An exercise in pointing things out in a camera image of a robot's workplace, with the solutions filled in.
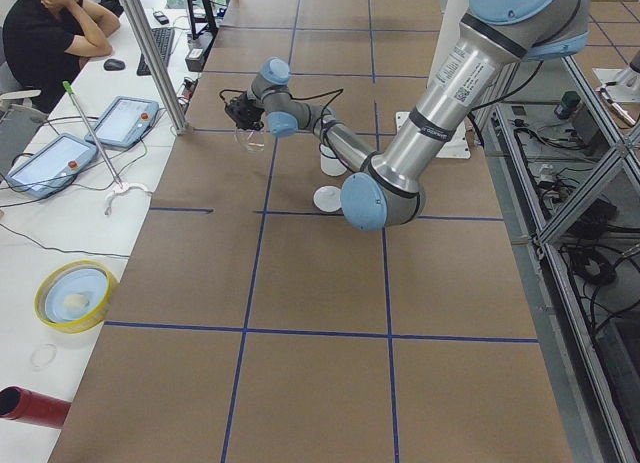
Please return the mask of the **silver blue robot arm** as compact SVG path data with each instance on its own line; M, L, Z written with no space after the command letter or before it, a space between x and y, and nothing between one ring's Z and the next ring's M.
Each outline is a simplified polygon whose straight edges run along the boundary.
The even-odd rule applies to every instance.
M268 129L283 138L314 134L352 174L342 185L346 220L361 230L412 221L426 203L420 177L478 106L502 68L581 51L591 0L468 0L459 39L409 112L391 144L378 152L328 107L294 98L289 65L267 60L249 88L225 104L239 130Z

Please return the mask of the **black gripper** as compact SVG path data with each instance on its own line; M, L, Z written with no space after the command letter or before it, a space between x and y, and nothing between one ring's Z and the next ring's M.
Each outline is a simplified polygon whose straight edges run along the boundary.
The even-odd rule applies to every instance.
M253 100L246 95L232 98L225 104L225 113L240 130L262 130L264 123L262 115L264 109L258 107Z

